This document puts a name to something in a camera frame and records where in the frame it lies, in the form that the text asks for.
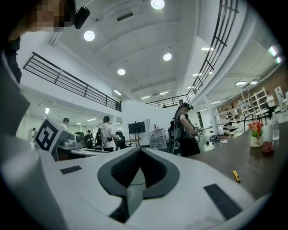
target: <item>man in white shirt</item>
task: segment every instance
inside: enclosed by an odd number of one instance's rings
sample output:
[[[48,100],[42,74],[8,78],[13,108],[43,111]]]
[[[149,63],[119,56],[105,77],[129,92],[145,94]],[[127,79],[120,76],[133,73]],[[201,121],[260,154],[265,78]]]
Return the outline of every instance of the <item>man in white shirt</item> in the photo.
[[[112,125],[109,124],[110,118],[105,116],[103,118],[103,124],[101,125],[102,132],[102,148],[104,151],[113,152],[116,150],[117,136]]]
[[[266,103],[268,104],[268,116],[269,119],[271,119],[272,117],[272,113],[275,111],[275,102],[274,102],[274,97],[272,95],[270,95],[270,93],[267,91],[267,99],[266,99]]]
[[[69,123],[69,119],[68,119],[67,117],[65,117],[65,118],[63,119],[63,123],[60,124],[60,126],[61,126],[63,129],[65,129],[65,130],[67,130],[68,132],[70,132],[70,131],[68,130],[68,123]]]

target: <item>air vent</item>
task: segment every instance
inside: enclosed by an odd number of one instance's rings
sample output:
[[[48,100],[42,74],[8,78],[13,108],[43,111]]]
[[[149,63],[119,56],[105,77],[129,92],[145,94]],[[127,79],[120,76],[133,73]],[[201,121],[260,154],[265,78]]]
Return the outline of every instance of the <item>air vent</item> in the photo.
[[[125,18],[129,18],[129,17],[132,17],[133,16],[133,13],[128,13],[128,14],[125,14],[119,18],[117,18],[117,21],[122,21],[124,20]]]

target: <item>black pants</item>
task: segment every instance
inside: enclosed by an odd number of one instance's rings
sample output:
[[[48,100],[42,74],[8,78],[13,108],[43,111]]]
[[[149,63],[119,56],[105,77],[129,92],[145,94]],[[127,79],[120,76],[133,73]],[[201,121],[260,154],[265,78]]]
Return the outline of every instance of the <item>black pants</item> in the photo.
[[[272,117],[272,113],[275,111],[275,106],[273,107],[268,107],[269,111],[268,111],[268,116],[269,116],[269,119],[271,119]]]
[[[181,156],[193,156],[200,153],[198,143],[195,138],[179,139]]]
[[[103,150],[106,152],[113,152],[114,148],[103,148]]]

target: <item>red object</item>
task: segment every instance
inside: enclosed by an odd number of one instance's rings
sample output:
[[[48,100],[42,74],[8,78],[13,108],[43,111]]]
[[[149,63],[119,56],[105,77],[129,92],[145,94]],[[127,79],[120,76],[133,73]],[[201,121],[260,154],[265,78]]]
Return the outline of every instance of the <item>red object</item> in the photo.
[[[272,142],[264,142],[262,146],[262,153],[264,156],[270,156],[274,154]]]

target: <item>plastic bottle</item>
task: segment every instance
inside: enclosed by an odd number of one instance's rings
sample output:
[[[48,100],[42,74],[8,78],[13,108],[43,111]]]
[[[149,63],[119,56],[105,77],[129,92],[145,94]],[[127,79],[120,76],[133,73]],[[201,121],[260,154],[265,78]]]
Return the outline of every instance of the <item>plastic bottle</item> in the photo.
[[[272,139],[274,141],[279,140],[279,123],[275,112],[273,112],[272,116]]]

